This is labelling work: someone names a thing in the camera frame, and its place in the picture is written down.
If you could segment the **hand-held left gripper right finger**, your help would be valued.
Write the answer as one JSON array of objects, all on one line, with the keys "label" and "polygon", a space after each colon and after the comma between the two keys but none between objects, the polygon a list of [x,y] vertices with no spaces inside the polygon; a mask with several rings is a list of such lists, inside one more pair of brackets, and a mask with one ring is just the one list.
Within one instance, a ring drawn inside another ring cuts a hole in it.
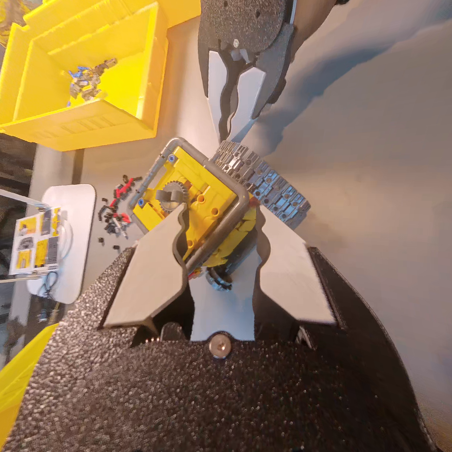
[{"label": "hand-held left gripper right finger", "polygon": [[336,317],[305,240],[264,206],[256,209],[260,263],[253,290],[255,340],[294,341],[304,325]]}]

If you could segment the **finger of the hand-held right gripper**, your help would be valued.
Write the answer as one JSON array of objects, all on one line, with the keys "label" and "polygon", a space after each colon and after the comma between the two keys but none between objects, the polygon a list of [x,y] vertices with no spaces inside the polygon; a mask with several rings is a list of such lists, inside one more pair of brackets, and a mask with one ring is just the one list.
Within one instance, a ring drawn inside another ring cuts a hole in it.
[{"label": "finger of the hand-held right gripper", "polygon": [[253,118],[265,73],[251,67],[239,75],[230,100],[230,114],[227,120],[228,141],[241,142],[256,121]]},{"label": "finger of the hand-held right gripper", "polygon": [[208,53],[207,101],[218,140],[224,141],[230,114],[228,70],[220,53],[213,50]]}]

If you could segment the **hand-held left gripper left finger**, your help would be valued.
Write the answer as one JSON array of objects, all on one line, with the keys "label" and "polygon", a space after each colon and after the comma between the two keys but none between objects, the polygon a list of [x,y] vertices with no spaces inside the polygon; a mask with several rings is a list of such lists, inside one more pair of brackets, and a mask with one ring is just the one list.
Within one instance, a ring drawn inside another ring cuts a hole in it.
[{"label": "hand-held left gripper left finger", "polygon": [[167,324],[181,327],[190,340],[194,325],[194,300],[188,270],[189,212],[180,204],[134,247],[102,319],[102,329],[144,327],[159,337]]}]

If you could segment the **black yellow toy brick vehicle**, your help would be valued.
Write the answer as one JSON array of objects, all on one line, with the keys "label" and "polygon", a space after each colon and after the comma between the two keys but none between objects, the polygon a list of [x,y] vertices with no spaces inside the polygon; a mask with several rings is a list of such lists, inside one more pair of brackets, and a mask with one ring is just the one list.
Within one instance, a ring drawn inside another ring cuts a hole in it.
[{"label": "black yellow toy brick vehicle", "polygon": [[127,210],[146,234],[178,206],[188,212],[183,261],[189,278],[202,272],[218,291],[256,245],[257,199],[242,176],[230,175],[183,138],[171,139],[131,198]]}]

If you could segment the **light grey desk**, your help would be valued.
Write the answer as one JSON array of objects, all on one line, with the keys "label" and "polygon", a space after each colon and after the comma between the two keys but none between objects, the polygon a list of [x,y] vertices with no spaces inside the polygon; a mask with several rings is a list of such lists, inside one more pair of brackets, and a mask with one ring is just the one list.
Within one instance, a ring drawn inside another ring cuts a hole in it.
[{"label": "light grey desk", "polygon": [[[198,24],[168,30],[156,138],[85,151],[38,145],[30,197],[77,183],[110,197],[123,174],[145,174],[175,136],[215,152]],[[311,203],[297,234],[381,320],[443,451],[451,451],[451,44],[451,1],[336,6],[244,139]],[[205,277],[190,282],[195,340],[218,330],[253,337],[257,263],[253,251],[229,293]]]}]

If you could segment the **person's right hand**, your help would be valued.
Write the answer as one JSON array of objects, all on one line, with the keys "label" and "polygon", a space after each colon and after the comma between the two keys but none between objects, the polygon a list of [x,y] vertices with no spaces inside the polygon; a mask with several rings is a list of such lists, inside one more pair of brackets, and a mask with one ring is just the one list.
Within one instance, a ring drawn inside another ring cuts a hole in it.
[{"label": "person's right hand", "polygon": [[324,23],[335,4],[336,0],[297,0],[293,21],[291,62],[294,61],[300,46]]}]

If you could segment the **yellow plastic bin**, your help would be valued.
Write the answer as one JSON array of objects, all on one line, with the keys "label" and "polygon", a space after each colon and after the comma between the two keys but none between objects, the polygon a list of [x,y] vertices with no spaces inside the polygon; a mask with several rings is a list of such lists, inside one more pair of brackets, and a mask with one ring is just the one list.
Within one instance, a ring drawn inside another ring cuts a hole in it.
[{"label": "yellow plastic bin", "polygon": [[200,0],[168,0],[162,1],[162,8],[168,19],[168,28],[182,24],[200,16]]},{"label": "yellow plastic bin", "polygon": [[58,323],[44,328],[0,372],[0,443],[5,443],[16,421],[34,368]]},{"label": "yellow plastic bin", "polygon": [[[170,24],[159,2],[46,1],[24,20],[1,68],[1,132],[59,151],[156,136]],[[68,105],[69,71],[114,58],[101,93]]]}]

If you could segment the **white base board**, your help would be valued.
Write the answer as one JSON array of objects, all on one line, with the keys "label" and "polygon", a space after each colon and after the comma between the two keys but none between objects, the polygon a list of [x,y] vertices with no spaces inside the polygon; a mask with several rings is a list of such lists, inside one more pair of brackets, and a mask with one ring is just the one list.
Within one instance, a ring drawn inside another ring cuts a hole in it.
[{"label": "white base board", "polygon": [[51,289],[56,302],[69,305],[81,293],[95,201],[96,192],[90,184],[51,186],[41,200],[26,200],[32,206],[42,203],[61,208],[58,277]]}]

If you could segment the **cluster of small brick parts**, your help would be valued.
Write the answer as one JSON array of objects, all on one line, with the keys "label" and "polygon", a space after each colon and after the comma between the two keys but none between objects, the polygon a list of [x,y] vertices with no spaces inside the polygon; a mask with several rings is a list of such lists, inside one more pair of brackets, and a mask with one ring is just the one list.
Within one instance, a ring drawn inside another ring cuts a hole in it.
[{"label": "cluster of small brick parts", "polygon": [[112,193],[102,196],[98,201],[92,236],[92,242],[98,250],[111,255],[120,254],[141,236],[128,203],[137,193],[142,181],[141,176],[130,177],[124,174]]}]

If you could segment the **yellow black printed sheet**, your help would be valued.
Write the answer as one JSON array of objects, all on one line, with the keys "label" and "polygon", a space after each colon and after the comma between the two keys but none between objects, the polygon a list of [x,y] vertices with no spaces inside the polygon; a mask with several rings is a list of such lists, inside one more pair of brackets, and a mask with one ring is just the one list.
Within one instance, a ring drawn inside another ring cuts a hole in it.
[{"label": "yellow black printed sheet", "polygon": [[42,274],[59,269],[61,208],[16,220],[8,274]]}]

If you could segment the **small parts inside bin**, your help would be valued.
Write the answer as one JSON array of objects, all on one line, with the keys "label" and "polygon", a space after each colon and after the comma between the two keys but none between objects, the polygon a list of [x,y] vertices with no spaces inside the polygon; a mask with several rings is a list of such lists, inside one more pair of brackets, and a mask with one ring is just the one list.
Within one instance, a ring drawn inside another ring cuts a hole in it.
[{"label": "small parts inside bin", "polygon": [[99,88],[101,84],[101,76],[106,70],[116,66],[118,60],[111,58],[104,60],[99,65],[92,66],[77,66],[76,71],[68,71],[71,76],[71,84],[69,88],[70,100],[67,102],[67,107],[73,105],[73,101],[79,97],[84,101],[92,101],[96,99],[105,99],[108,93]]}]

